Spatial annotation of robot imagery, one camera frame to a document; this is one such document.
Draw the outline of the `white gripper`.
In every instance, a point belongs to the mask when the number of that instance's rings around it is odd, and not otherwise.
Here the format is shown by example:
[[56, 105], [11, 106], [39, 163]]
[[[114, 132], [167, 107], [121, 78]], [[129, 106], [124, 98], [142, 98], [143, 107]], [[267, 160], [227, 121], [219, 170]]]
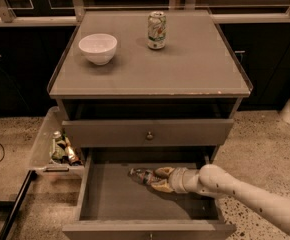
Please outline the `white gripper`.
[[188, 169], [185, 167], [160, 167], [154, 170], [154, 173], [159, 178], [168, 178], [153, 182], [151, 187], [159, 192], [177, 194], [198, 193], [202, 189], [199, 182], [199, 171]]

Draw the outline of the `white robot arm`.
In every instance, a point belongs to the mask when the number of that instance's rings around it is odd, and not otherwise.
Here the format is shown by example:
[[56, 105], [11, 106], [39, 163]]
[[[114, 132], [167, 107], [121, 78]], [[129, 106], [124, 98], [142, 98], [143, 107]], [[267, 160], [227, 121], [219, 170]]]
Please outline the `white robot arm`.
[[156, 191], [231, 196], [290, 236], [289, 199], [240, 181], [215, 164], [200, 169], [161, 167], [156, 173], [162, 177], [151, 184]]

